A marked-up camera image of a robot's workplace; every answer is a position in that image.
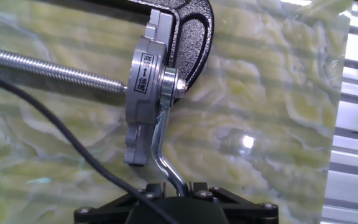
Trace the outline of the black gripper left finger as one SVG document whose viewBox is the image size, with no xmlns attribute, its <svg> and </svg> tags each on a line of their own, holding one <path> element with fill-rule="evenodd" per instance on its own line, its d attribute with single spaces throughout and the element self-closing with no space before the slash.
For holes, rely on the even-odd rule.
<svg viewBox="0 0 358 224">
<path fill-rule="evenodd" d="M 139 193 L 151 201 L 164 198 L 166 183 L 147 184 L 143 189 L 137 189 Z M 90 206 L 80 207 L 74 211 L 74 223 L 77 224 L 110 224 L 125 223 L 131 210 L 142 204 L 131 194 L 125 194 L 112 202 L 99 208 Z"/>
</svg>

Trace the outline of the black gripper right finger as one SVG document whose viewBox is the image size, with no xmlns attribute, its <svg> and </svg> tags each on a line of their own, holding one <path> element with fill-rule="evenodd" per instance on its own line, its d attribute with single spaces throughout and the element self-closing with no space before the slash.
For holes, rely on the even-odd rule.
<svg viewBox="0 0 358 224">
<path fill-rule="evenodd" d="M 254 203 L 206 182 L 190 182 L 189 191 L 191 198 L 221 208 L 229 223 L 278 224 L 278 205 L 273 202 Z"/>
</svg>

